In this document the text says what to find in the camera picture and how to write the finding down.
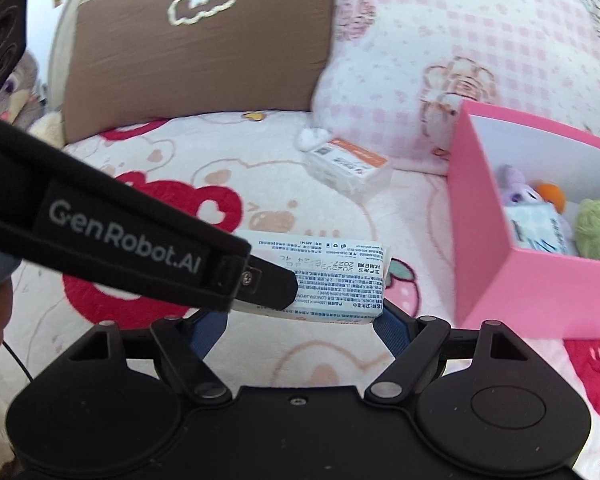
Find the cable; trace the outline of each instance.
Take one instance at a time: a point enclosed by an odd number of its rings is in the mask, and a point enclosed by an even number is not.
[[[16,355],[16,352],[11,350],[11,347],[9,345],[7,345],[6,342],[3,341],[2,344],[7,349],[7,352],[9,352],[11,354],[11,357],[13,357],[16,360],[16,362],[18,363],[18,366],[20,368],[22,368],[22,371],[27,376],[27,379],[29,380],[29,382],[32,383],[33,377],[31,377],[31,374],[29,373],[29,370],[27,370],[27,367],[24,364],[22,364],[22,361],[20,361],[19,357]]]

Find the stuffed animal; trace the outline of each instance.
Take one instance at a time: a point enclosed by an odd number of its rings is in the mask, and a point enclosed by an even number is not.
[[[61,150],[65,146],[62,114],[49,112],[35,95],[38,64],[25,51],[0,90],[0,119]]]
[[[550,202],[545,201],[535,189],[533,189],[531,186],[528,186],[526,184],[525,176],[520,170],[517,170],[513,166],[505,166],[502,169],[502,184],[504,184],[504,186],[500,189],[500,195],[502,197],[502,204],[505,206],[516,204],[542,204],[544,202]],[[560,214],[561,211],[558,211],[557,207],[556,211],[559,214],[562,234],[567,240],[572,240],[573,230],[571,229],[571,226]]]
[[[531,186],[526,184],[525,176],[513,166],[505,166],[502,170],[500,189],[503,205],[541,204],[542,197]]]
[[[66,146],[62,114],[60,112],[49,112],[39,118],[29,128],[29,133],[58,150],[62,150]]]
[[[26,131],[44,114],[40,99],[34,94],[38,64],[26,51],[0,89],[0,119]]]

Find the screw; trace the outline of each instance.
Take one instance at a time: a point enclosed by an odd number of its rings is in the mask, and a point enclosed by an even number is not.
[[[226,393],[226,386],[218,383],[200,383],[194,391],[203,399],[217,399]]]
[[[253,274],[251,274],[248,270],[245,271],[242,274],[242,284],[244,286],[249,286],[249,285],[251,285],[252,281],[253,281]]]
[[[304,406],[307,403],[305,397],[291,397],[289,400],[292,406]]]
[[[371,386],[371,393],[380,399],[394,399],[402,393],[400,384],[385,381]]]

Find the white bedsheet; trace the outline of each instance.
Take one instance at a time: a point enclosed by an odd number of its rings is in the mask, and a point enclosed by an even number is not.
[[[395,264],[396,272],[408,280],[396,282],[387,293],[390,299],[413,315],[452,319],[453,254],[445,179],[394,171],[390,189],[359,206],[306,174],[293,140],[307,126],[307,115],[268,112],[261,118],[262,114],[223,113],[161,121],[114,130],[66,150],[228,230],[380,240],[406,264]],[[34,375],[92,322],[115,319],[124,328],[135,328],[165,314],[182,313],[33,264],[17,270],[14,287],[14,315],[6,340]],[[530,343],[586,399],[589,393],[593,428],[576,470],[586,479],[600,480],[600,342]],[[235,391],[241,384],[365,388],[392,357],[371,325],[234,312],[206,360]],[[10,402],[25,384],[15,362],[1,350],[0,399]]]

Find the pink storage box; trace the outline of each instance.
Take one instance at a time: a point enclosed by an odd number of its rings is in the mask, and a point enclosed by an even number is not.
[[[600,262],[516,247],[496,172],[600,198],[600,138],[530,114],[464,102],[448,190],[456,260],[456,325],[499,319],[528,338],[600,338]]]

